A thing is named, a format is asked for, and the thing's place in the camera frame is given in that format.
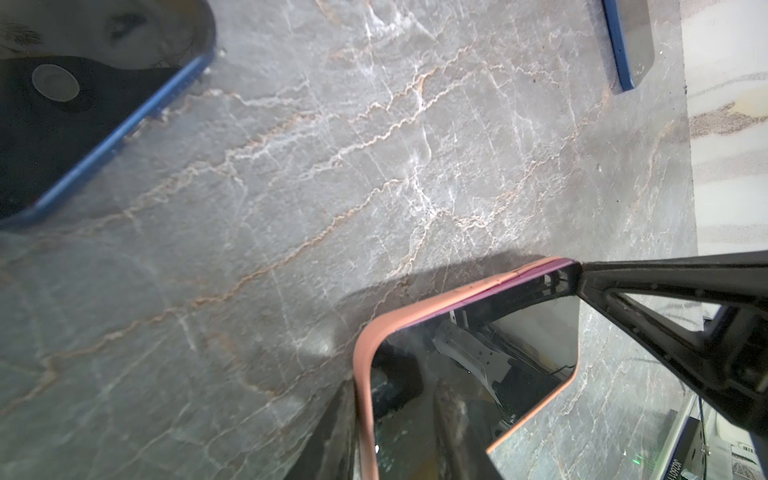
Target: smartphone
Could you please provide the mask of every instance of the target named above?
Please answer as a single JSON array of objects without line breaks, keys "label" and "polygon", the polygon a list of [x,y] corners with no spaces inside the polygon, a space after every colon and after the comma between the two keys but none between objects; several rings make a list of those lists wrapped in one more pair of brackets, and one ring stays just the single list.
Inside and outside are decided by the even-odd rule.
[{"label": "smartphone", "polygon": [[214,57],[204,0],[0,0],[0,226],[43,218]]},{"label": "smartphone", "polygon": [[647,0],[603,0],[621,88],[636,88],[654,64]]},{"label": "smartphone", "polygon": [[438,478],[439,380],[487,452],[562,391],[578,364],[580,271],[547,258],[374,319],[353,357],[362,477]]}]

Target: white marble surface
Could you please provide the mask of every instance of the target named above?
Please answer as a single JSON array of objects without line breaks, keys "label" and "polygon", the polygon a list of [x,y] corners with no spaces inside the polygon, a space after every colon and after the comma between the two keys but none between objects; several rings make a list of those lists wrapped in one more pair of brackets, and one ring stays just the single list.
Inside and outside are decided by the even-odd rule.
[{"label": "white marble surface", "polygon": [[[0,477],[281,478],[374,316],[539,255],[695,253],[675,2],[626,94],[599,0],[213,7],[210,73],[0,234]],[[507,478],[653,468],[683,389],[581,319]]]},{"label": "white marble surface", "polygon": [[700,254],[768,249],[768,3],[682,3]]}]

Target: phone screen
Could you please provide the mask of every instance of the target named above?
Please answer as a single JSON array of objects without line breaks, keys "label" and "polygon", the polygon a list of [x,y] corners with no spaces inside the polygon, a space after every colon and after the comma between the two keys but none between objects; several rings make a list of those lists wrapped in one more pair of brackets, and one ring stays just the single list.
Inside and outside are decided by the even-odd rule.
[{"label": "phone screen", "polygon": [[629,68],[635,87],[654,64],[654,38],[650,30],[647,0],[616,0],[624,47],[627,49]]},{"label": "phone screen", "polygon": [[490,446],[575,372],[578,265],[532,277],[389,335],[371,365],[379,477],[437,479],[434,391],[445,381]]},{"label": "phone screen", "polygon": [[0,220],[214,41],[200,0],[0,0]]}]

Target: orange phone case edge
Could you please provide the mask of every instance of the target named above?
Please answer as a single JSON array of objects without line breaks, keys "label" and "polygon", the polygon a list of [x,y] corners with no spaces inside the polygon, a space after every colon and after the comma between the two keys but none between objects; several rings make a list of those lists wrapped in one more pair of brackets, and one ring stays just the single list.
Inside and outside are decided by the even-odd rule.
[{"label": "orange phone case edge", "polygon": [[[379,480],[379,468],[376,463],[376,443],[373,438],[373,403],[371,398],[371,364],[376,350],[395,331],[404,326],[417,322],[428,315],[447,308],[455,303],[466,300],[471,296],[482,293],[493,286],[504,283],[523,273],[544,266],[561,257],[548,257],[531,262],[516,270],[499,275],[490,276],[469,285],[460,286],[450,292],[424,299],[412,305],[404,306],[384,315],[377,316],[363,331],[355,344],[353,355],[353,370],[357,390],[358,421],[359,421],[359,449],[360,449],[360,473],[364,480]],[[506,440],[515,430],[519,429],[526,421],[541,410],[550,400],[567,387],[578,369],[562,385],[543,399],[529,413],[518,420],[504,435],[496,439],[486,451],[490,453],[499,444]]]}]

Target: blue phone case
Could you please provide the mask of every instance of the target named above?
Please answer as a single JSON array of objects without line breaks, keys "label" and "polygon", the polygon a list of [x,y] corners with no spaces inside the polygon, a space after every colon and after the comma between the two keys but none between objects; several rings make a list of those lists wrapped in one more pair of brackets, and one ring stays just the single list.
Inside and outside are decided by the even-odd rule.
[{"label": "blue phone case", "polygon": [[131,116],[126,118],[99,145],[91,150],[56,184],[35,201],[35,204],[21,212],[0,220],[0,227],[21,227],[37,222],[61,205],[79,187],[90,180],[101,167],[123,147],[126,135],[136,128],[146,117],[156,117],[175,98],[182,94],[192,82],[197,80],[215,55],[215,41],[208,53],[196,57],[185,65],[168,82],[157,90]]},{"label": "blue phone case", "polygon": [[624,29],[621,27],[621,18],[619,17],[619,8],[616,0],[603,0],[605,8],[605,19],[608,23],[608,34],[611,36],[611,45],[614,49],[614,58],[616,58],[616,69],[619,73],[619,83],[624,91],[632,90],[637,87],[634,84],[627,56],[626,39],[624,38]]}]

